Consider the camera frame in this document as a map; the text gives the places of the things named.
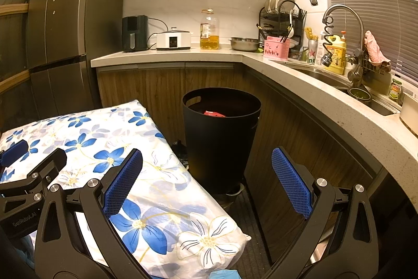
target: blue gripper pad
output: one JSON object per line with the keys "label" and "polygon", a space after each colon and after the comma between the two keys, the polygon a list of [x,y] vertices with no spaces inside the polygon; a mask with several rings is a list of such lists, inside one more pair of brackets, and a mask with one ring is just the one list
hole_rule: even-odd
{"label": "blue gripper pad", "polygon": [[20,140],[18,143],[5,150],[0,156],[0,166],[8,167],[16,162],[20,157],[25,155],[29,149],[28,143],[25,140]]}
{"label": "blue gripper pad", "polygon": [[295,211],[303,214],[305,219],[309,218],[312,212],[311,192],[280,148],[273,150],[271,164]]}
{"label": "blue gripper pad", "polygon": [[138,149],[132,152],[123,160],[117,176],[104,194],[103,213],[106,218],[119,213],[126,197],[129,194],[135,180],[142,170],[142,154]]}

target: refrigerator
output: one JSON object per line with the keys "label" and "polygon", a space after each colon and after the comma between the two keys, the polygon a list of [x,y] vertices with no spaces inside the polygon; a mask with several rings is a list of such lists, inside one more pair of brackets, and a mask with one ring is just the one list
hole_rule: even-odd
{"label": "refrigerator", "polygon": [[28,69],[41,118],[101,108],[94,58],[122,50],[123,0],[29,0]]}

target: rice cooker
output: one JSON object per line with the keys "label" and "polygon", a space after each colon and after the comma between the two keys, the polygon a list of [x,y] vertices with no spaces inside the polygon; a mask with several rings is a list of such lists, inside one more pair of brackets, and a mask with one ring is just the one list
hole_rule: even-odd
{"label": "rice cooker", "polygon": [[157,34],[157,50],[189,50],[191,45],[191,34],[189,31],[171,30]]}

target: pink towel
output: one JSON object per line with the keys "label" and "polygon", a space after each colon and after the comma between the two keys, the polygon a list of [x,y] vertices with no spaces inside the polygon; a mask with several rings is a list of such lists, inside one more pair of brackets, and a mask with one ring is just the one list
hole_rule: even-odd
{"label": "pink towel", "polygon": [[390,59],[383,56],[375,36],[370,31],[367,31],[364,35],[364,44],[369,53],[369,62],[372,65],[381,65],[383,63],[385,66],[390,66]]}

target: power cord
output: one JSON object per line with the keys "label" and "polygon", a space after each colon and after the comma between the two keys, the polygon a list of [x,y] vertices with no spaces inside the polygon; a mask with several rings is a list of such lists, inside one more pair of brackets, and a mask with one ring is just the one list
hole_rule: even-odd
{"label": "power cord", "polygon": [[161,19],[151,18],[151,17],[148,17],[148,19],[154,19],[155,21],[160,21],[161,23],[163,23],[163,24],[166,26],[167,31],[169,30],[169,27],[167,26],[167,24],[166,24],[166,23],[164,23]]}
{"label": "power cord", "polygon": [[[164,21],[162,21],[161,19],[158,19],[158,18],[151,18],[151,17],[148,17],[148,19],[153,19],[153,20],[155,20],[155,21],[160,21],[161,23],[163,23],[165,26],[166,26],[166,28],[167,28],[167,31],[169,30],[169,27],[167,26],[167,24],[164,22]],[[148,39],[147,39],[147,50],[157,50],[156,48],[155,49],[151,49],[156,43],[154,43],[154,44],[152,44],[150,47],[148,46],[148,42],[149,42],[149,40],[150,40],[150,38],[151,38],[151,36],[152,35],[156,35],[157,33],[156,32],[154,32],[153,34],[151,34],[149,37],[148,37]]]}

